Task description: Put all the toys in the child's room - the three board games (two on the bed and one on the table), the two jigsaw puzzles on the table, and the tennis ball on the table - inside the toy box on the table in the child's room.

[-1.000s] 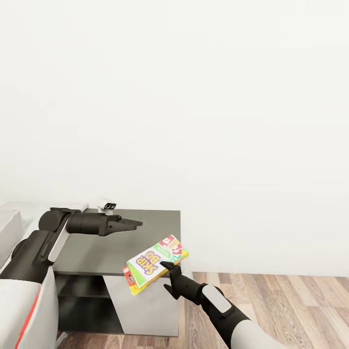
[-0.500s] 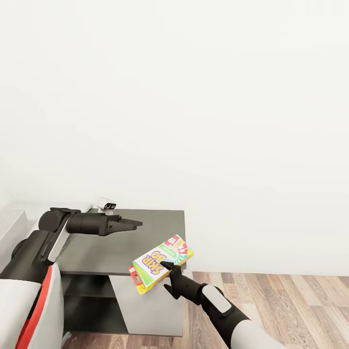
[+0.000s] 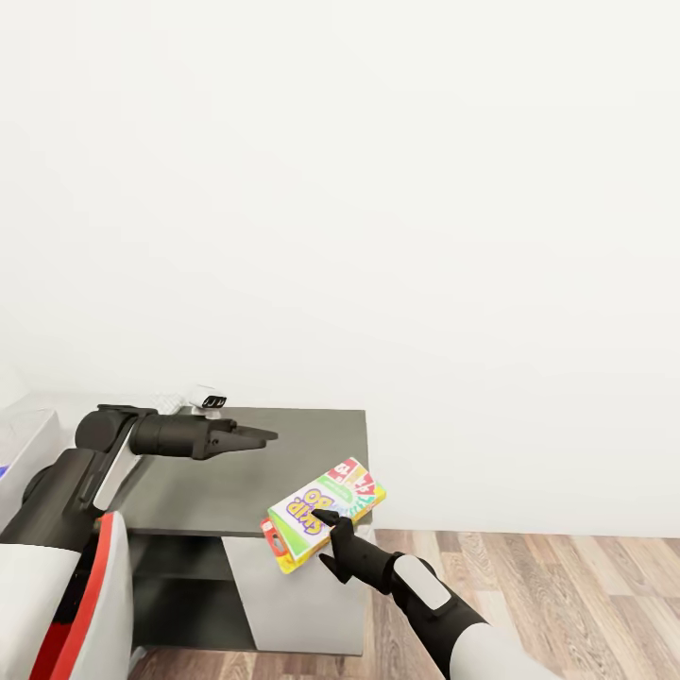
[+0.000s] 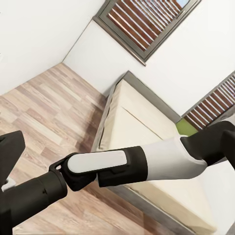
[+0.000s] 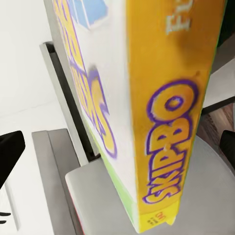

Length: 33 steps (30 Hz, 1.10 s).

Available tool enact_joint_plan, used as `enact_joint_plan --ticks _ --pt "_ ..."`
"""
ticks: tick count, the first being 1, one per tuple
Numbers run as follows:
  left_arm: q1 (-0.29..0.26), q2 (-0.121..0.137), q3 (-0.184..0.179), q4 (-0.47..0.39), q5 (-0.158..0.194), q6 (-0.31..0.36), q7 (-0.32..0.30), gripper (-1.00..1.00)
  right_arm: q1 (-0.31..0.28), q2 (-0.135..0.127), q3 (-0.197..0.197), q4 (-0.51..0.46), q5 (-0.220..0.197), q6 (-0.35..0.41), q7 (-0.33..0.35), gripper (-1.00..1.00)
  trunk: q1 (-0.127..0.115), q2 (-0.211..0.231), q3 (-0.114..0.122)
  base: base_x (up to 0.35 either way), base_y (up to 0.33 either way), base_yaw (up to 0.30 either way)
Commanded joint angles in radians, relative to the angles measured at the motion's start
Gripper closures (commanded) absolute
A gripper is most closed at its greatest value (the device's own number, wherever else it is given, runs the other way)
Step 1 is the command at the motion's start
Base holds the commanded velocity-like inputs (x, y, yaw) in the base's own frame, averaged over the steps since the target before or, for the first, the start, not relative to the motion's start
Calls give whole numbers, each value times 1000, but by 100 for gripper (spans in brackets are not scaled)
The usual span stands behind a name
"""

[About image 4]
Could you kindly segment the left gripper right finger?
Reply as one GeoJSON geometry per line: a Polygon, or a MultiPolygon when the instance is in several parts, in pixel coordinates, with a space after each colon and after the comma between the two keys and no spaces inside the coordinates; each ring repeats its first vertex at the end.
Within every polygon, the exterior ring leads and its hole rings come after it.
{"type": "Polygon", "coordinates": [[[219,147],[235,170],[235,132],[224,130],[219,147]]]}

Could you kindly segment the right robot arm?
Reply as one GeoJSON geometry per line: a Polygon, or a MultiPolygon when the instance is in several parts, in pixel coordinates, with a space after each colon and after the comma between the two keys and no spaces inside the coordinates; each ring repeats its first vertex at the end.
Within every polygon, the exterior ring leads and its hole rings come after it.
{"type": "Polygon", "coordinates": [[[0,189],[0,235],[68,194],[94,182],[99,187],[153,180],[192,179],[228,159],[219,144],[224,130],[235,132],[235,114],[187,137],[179,135],[140,146],[102,152],[71,153],[51,164],[47,173],[16,186],[7,178],[0,189]],[[56,169],[61,165],[61,169],[56,169]]]}

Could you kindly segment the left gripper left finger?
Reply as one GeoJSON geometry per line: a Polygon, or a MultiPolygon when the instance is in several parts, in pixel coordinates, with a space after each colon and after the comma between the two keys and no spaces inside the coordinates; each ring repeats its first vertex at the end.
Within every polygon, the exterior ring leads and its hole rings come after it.
{"type": "Polygon", "coordinates": [[[22,131],[0,136],[0,189],[25,150],[22,131]]]}

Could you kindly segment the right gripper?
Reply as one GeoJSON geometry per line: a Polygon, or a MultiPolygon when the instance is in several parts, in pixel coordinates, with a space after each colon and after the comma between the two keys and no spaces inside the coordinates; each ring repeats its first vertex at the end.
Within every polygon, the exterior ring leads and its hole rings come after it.
{"type": "Polygon", "coordinates": [[[48,206],[48,195],[38,178],[4,192],[0,189],[0,235],[13,235],[14,227],[48,206]]]}

